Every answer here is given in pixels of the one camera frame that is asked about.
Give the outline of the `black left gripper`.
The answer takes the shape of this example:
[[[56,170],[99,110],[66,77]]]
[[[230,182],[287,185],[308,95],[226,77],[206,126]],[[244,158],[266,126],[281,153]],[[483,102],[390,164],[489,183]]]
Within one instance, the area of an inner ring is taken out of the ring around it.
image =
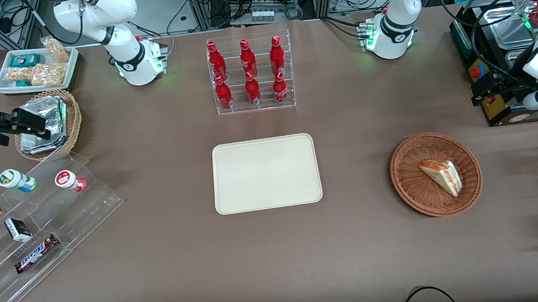
[[[478,79],[470,87],[473,106],[478,106],[486,101],[489,97],[498,94],[500,82],[496,78]],[[503,98],[511,98],[507,104],[521,104],[522,97],[538,91],[538,80],[534,77],[526,76],[524,78],[502,78],[501,95]]]

